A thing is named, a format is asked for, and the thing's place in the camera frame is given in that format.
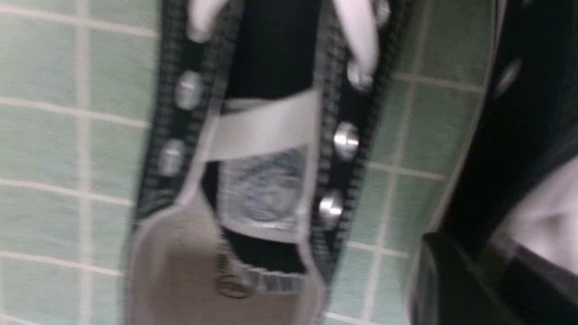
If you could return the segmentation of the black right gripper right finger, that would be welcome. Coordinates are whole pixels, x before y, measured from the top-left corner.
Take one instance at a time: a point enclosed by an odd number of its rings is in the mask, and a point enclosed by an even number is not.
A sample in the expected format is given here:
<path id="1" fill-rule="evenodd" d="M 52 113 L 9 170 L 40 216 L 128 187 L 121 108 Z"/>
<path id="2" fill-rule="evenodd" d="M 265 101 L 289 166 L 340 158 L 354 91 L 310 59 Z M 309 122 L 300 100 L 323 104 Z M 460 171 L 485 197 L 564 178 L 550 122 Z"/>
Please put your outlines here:
<path id="1" fill-rule="evenodd" d="M 502 304 L 526 325 L 576 325 L 577 276 L 506 237 L 489 242 L 479 266 Z"/>

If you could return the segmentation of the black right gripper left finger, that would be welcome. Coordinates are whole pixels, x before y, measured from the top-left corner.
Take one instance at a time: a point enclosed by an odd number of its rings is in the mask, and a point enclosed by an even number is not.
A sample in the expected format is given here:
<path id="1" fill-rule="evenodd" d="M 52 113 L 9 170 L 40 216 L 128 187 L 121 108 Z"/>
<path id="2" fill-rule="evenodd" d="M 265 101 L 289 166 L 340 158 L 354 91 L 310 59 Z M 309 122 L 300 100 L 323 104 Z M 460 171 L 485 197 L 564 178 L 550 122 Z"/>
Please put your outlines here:
<path id="1" fill-rule="evenodd" d="M 421 237 L 417 273 L 407 300 L 411 325 L 520 325 L 449 236 Z"/>

